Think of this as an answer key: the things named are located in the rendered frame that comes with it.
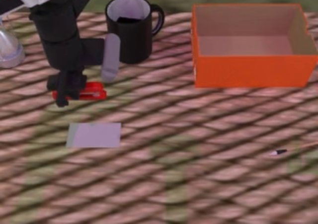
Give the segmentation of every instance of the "red stapler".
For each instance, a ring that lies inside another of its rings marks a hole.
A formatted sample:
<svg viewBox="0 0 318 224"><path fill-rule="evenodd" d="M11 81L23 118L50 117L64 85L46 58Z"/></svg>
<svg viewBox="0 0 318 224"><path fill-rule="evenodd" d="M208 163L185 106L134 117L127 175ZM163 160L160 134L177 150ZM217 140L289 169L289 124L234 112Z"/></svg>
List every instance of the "red stapler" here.
<svg viewBox="0 0 318 224"><path fill-rule="evenodd" d="M54 100L57 99L57 96L57 91L53 91L52 97ZM85 88L79 92L79 100L104 100L106 97L106 91L100 82L87 82Z"/></svg>

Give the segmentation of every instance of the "open box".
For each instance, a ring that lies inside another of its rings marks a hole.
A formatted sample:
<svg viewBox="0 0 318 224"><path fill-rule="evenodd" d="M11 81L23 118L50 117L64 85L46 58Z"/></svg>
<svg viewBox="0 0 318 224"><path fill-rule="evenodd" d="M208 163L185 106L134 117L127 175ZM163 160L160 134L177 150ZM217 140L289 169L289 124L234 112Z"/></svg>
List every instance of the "open box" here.
<svg viewBox="0 0 318 224"><path fill-rule="evenodd" d="M196 4L196 87L302 87L318 52L299 4Z"/></svg>

